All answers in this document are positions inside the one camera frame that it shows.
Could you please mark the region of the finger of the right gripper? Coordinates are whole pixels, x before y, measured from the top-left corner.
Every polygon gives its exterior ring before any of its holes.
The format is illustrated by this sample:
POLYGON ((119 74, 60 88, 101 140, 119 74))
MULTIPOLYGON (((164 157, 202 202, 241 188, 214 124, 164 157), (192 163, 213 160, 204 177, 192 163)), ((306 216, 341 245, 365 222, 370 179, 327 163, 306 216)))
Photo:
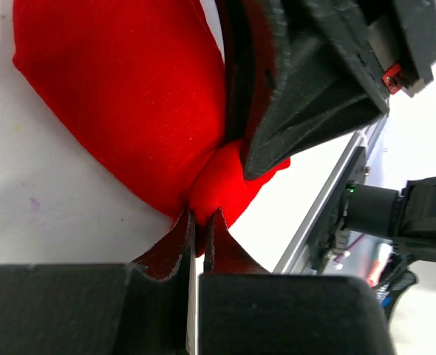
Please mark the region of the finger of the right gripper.
POLYGON ((224 43, 225 139, 249 143, 270 104, 276 71, 274 1, 217 1, 224 43))

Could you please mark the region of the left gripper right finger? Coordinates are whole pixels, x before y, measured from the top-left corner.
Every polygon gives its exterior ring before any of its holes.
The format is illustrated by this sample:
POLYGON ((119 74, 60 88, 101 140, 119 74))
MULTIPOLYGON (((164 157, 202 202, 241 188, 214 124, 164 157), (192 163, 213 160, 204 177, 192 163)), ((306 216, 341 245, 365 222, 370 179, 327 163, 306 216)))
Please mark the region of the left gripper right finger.
POLYGON ((269 274, 231 235, 221 209, 217 209, 207 222, 204 241, 205 273, 269 274))

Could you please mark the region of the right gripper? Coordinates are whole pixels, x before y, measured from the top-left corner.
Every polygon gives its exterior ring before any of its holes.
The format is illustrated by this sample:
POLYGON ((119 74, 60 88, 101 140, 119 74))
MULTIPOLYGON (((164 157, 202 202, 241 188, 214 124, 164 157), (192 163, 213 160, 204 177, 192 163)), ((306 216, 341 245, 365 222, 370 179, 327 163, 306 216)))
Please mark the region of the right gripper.
POLYGON ((432 82, 434 1, 274 1, 275 87, 242 149, 255 180, 286 158, 364 127, 389 98, 432 82))

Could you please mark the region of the red sock with white bear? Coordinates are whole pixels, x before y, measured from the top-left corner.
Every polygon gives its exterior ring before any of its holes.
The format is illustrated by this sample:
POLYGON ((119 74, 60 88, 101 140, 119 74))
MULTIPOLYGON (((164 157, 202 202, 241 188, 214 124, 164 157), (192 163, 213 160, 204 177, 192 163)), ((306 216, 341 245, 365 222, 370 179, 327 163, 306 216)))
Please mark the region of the red sock with white bear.
POLYGON ((75 139, 175 222, 228 226, 273 178, 225 141, 225 71, 199 1, 15 1, 13 64, 75 139))

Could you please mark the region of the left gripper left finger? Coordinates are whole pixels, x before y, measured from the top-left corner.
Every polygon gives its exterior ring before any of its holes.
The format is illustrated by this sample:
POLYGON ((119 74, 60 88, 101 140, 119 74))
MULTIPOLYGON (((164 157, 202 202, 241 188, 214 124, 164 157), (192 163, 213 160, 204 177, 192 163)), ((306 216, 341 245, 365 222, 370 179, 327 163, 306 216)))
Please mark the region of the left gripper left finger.
POLYGON ((154 280, 168 280, 175 275, 182 261, 195 256, 195 236, 194 213, 185 207, 168 233, 132 263, 154 280))

